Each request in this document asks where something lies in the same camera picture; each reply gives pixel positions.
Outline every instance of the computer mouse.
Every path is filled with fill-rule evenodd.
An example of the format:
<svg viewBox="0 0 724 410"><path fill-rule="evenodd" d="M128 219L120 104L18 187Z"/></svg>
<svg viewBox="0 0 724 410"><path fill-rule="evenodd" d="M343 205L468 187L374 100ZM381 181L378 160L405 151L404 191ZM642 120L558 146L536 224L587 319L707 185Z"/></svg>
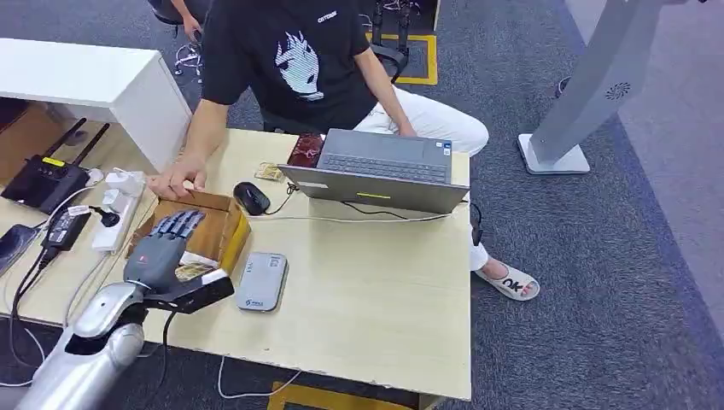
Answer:
<svg viewBox="0 0 724 410"><path fill-rule="evenodd" d="M271 202L256 185L241 182L234 187L234 197L244 206L249 215L261 215L269 208Z"/></svg>

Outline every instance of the white sandal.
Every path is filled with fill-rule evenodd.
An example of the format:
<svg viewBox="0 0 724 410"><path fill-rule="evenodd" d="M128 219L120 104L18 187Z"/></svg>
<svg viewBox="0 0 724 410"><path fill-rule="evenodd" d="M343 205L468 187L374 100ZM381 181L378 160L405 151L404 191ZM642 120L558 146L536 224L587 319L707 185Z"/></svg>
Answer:
<svg viewBox="0 0 724 410"><path fill-rule="evenodd" d="M529 301L540 293L540 284L538 284L538 281L536 281L532 276L517 270L515 267L508 266L505 263L503 263L503 266L508 269L508 274L502 279L491 279L483 272L475 271L475 273L496 289L500 290L500 293L516 301ZM523 289L525 289L529 284L535 284L535 286L531 291L524 295Z"/></svg>

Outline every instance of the black router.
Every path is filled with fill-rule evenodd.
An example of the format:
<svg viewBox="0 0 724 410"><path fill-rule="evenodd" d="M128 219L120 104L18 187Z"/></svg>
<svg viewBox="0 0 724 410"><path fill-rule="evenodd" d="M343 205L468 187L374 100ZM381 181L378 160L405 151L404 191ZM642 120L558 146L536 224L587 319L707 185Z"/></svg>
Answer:
<svg viewBox="0 0 724 410"><path fill-rule="evenodd" d="M59 161L51 156L84 123L85 118L81 118L45 153L33 155L26 160L26 165L15 175L0 196L50 215L71 194L83 189L89 176L88 170L82 168L80 162L91 152L111 125L105 124L72 163Z"/></svg>

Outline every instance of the gray power bank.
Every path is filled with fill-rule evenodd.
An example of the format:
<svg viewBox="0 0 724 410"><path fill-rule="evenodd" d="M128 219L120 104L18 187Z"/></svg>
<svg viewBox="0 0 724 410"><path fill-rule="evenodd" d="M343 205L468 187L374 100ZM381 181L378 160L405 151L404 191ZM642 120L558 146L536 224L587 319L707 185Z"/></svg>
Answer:
<svg viewBox="0 0 724 410"><path fill-rule="evenodd" d="M270 312L277 307L287 270L287 258L280 254L252 252L236 288L236 305L243 310Z"/></svg>

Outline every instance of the power strip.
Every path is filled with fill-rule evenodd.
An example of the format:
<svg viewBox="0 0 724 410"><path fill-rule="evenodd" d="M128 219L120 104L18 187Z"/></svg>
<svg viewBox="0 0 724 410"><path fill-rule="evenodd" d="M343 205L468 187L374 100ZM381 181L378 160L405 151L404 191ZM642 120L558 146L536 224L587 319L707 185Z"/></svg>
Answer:
<svg viewBox="0 0 724 410"><path fill-rule="evenodd" d="M120 221L110 227L98 224L91 247L100 252L117 252L141 202L146 176L142 172L109 173L106 183L110 189L103 196L103 207L117 213Z"/></svg>

